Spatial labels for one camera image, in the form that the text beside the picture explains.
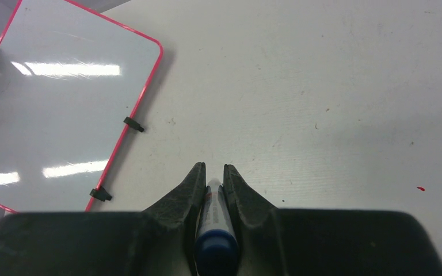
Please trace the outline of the pink-framed whiteboard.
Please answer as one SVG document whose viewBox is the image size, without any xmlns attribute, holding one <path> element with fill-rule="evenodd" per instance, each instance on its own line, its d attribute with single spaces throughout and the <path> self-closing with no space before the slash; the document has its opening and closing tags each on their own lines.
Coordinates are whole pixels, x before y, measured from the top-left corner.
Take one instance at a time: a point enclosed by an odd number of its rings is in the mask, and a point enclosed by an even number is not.
<svg viewBox="0 0 442 276">
<path fill-rule="evenodd" d="M 19 1 L 0 36 L 0 208 L 89 210 L 162 56 L 73 1 Z"/>
</svg>

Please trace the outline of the blue whiteboard marker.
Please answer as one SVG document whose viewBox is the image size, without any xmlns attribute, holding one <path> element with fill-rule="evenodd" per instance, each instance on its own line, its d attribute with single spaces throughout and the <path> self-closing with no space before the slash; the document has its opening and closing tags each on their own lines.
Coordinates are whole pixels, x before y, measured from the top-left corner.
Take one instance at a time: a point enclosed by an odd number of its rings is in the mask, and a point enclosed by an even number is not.
<svg viewBox="0 0 442 276">
<path fill-rule="evenodd" d="M 224 187 L 214 178 L 207 183 L 195 239 L 194 257 L 198 275 L 235 275 L 239 245 L 224 196 Z"/>
</svg>

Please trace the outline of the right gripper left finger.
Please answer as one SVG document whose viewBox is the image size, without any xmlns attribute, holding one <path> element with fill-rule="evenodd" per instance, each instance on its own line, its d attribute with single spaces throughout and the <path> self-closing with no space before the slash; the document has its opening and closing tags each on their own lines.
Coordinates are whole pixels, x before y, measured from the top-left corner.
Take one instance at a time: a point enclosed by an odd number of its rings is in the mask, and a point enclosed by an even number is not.
<svg viewBox="0 0 442 276">
<path fill-rule="evenodd" d="M 205 163 L 197 162 L 179 185 L 142 211 L 154 225 L 148 272 L 197 275 L 193 251 L 205 188 Z"/>
</svg>

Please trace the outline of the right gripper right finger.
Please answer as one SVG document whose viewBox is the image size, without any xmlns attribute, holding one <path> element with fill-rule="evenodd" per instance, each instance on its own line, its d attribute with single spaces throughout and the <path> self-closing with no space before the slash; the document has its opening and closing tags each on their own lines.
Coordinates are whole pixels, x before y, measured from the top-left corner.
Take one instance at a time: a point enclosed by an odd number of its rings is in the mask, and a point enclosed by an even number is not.
<svg viewBox="0 0 442 276">
<path fill-rule="evenodd" d="M 276 207 L 252 189 L 232 164 L 223 170 L 223 186 L 241 259 L 238 275 L 277 275 L 281 272 Z"/>
</svg>

